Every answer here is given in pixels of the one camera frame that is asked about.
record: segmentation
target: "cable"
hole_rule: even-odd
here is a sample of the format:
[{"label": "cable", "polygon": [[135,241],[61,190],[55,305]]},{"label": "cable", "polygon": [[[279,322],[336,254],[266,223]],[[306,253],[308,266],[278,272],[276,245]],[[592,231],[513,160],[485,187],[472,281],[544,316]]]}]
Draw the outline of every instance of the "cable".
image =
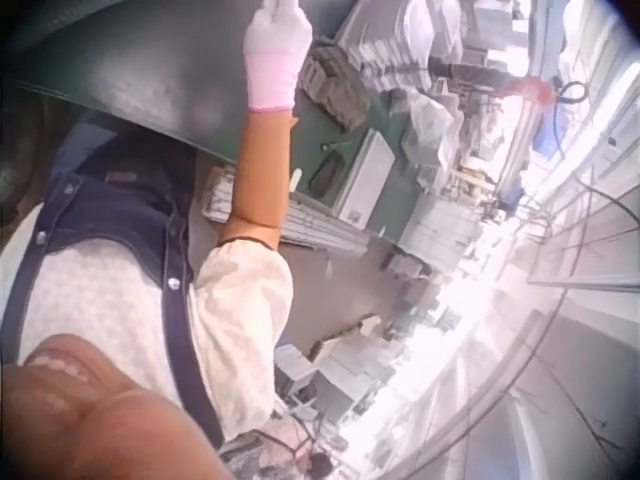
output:
[{"label": "cable", "polygon": [[[580,96],[579,98],[576,99],[571,99],[568,97],[564,97],[563,95],[572,87],[575,86],[582,86],[584,88],[584,93],[582,96]],[[562,140],[560,139],[560,131],[558,128],[558,113],[559,113],[559,106],[561,104],[564,105],[576,105],[578,103],[581,103],[583,101],[585,101],[589,96],[589,88],[588,86],[583,83],[583,82],[578,82],[578,81],[573,81],[573,82],[569,82],[567,83],[565,86],[563,86],[559,93],[558,93],[558,102],[554,105],[553,107],[553,136],[555,138],[556,141],[556,145],[558,147],[558,152],[560,153],[560,158],[561,161],[565,161],[567,158],[567,155],[562,147]],[[633,211],[631,210],[629,207],[627,207],[624,203],[622,203],[620,200],[618,200],[617,198],[612,197],[611,195],[598,190],[597,188],[591,186],[591,185],[587,185],[585,182],[583,182],[578,175],[575,174],[575,172],[572,172],[571,176],[573,177],[573,179],[578,183],[578,185],[580,185],[582,188],[588,190],[591,193],[595,193],[596,195],[602,197],[602,198],[606,198],[607,200],[609,200],[609,202],[613,203],[614,205],[617,205],[618,207],[620,207],[622,210],[624,210],[631,218],[633,218],[635,220],[635,222],[638,224],[638,227],[640,227],[640,217]]]}]

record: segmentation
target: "person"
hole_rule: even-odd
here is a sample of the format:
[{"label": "person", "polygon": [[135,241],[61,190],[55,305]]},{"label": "person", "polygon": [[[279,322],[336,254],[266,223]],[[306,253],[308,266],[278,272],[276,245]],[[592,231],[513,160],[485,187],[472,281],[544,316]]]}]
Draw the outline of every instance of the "person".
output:
[{"label": "person", "polygon": [[[43,203],[0,256],[3,448],[27,473],[55,478],[75,468],[74,455],[107,468],[104,445],[125,456],[153,450],[162,465],[184,455],[188,469],[198,454],[183,442],[193,438],[197,451],[204,435],[218,448],[269,418],[273,347],[293,295],[277,252],[290,130],[311,40],[296,0],[264,0],[246,31],[232,211],[197,275],[194,149],[141,128],[89,122],[70,133]],[[215,463],[204,457],[194,468]]]}]

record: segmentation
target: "white container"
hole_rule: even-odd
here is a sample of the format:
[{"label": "white container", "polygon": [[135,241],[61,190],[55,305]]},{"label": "white container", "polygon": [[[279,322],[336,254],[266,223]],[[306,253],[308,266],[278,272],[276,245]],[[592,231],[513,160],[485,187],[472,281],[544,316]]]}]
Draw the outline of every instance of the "white container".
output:
[{"label": "white container", "polygon": [[335,216],[364,230],[394,161],[395,156],[380,132],[369,130],[336,201]]}]

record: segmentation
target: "denim overall strap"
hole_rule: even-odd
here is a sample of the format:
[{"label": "denim overall strap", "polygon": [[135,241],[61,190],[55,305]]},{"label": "denim overall strap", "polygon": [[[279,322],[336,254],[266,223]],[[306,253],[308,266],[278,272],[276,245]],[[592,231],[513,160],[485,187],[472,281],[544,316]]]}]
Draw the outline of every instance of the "denim overall strap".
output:
[{"label": "denim overall strap", "polygon": [[73,202],[82,178],[59,178],[53,184],[36,221],[31,240],[20,262],[13,282],[9,299],[4,311],[4,320],[0,329],[0,359],[2,365],[16,363],[20,351],[20,339],[24,327],[24,317],[36,277],[40,271],[60,216]]}]

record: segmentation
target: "pink glove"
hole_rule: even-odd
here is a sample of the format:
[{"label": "pink glove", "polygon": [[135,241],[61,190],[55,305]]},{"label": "pink glove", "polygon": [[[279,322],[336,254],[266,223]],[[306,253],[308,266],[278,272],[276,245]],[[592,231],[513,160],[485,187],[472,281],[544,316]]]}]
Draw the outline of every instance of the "pink glove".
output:
[{"label": "pink glove", "polygon": [[291,110],[313,31],[298,0],[263,0],[244,38],[249,109]]}]

